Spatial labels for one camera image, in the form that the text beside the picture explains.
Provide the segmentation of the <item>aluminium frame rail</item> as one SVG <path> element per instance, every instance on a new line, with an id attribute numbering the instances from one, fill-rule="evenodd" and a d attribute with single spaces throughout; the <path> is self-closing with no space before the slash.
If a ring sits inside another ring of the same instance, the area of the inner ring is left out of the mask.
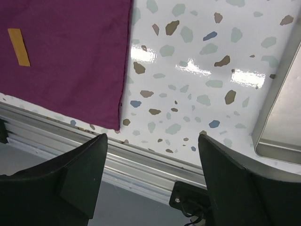
<path id="1" fill-rule="evenodd" d="M 5 103 L 0 104 L 0 117 L 14 145 L 36 148 L 35 153 L 44 158 L 65 153 L 97 135 Z M 103 181 L 164 204 L 177 181 L 206 188 L 201 167 L 112 138 Z"/>

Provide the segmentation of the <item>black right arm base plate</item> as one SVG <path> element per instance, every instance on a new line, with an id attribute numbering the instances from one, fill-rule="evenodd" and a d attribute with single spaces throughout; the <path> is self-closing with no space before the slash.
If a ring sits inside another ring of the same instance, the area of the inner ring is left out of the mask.
<path id="1" fill-rule="evenodd" d="M 206 189 L 181 181 L 176 181 L 169 199 L 169 206 L 180 210 L 188 218 L 205 217 L 211 210 L 211 203 Z"/>

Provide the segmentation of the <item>purple cloth mat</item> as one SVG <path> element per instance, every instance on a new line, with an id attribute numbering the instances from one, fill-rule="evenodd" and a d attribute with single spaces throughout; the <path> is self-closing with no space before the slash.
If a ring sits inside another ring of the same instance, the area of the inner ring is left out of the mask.
<path id="1" fill-rule="evenodd" d="M 3 0 L 0 91 L 119 130 L 130 0 Z M 31 66 L 20 66 L 8 29 L 20 29 Z"/>

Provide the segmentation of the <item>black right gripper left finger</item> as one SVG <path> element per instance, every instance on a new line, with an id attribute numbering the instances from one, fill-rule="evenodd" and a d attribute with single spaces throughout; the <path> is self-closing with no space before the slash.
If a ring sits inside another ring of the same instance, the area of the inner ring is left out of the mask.
<path id="1" fill-rule="evenodd" d="M 94 216 L 108 137 L 0 177 L 2 226 L 86 226 Z"/>

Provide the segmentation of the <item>tan adhesive bandage strip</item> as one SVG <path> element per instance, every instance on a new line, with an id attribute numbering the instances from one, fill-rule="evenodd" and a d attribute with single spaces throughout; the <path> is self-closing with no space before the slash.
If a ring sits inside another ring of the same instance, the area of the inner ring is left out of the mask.
<path id="1" fill-rule="evenodd" d="M 20 66 L 30 67 L 31 64 L 28 58 L 21 30 L 9 28 L 8 33 L 18 60 L 18 64 Z"/>

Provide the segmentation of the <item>steel instrument tray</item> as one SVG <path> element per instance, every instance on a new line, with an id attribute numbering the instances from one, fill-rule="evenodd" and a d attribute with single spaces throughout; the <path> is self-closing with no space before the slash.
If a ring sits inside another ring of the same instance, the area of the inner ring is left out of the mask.
<path id="1" fill-rule="evenodd" d="M 252 132 L 255 152 L 301 162 L 301 48 L 288 47 Z"/>

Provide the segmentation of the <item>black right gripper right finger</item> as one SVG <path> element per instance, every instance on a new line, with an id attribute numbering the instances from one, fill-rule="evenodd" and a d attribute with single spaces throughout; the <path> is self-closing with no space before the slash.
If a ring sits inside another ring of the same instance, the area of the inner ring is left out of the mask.
<path id="1" fill-rule="evenodd" d="M 301 177 L 201 134 L 198 150 L 213 226 L 299 226 Z"/>

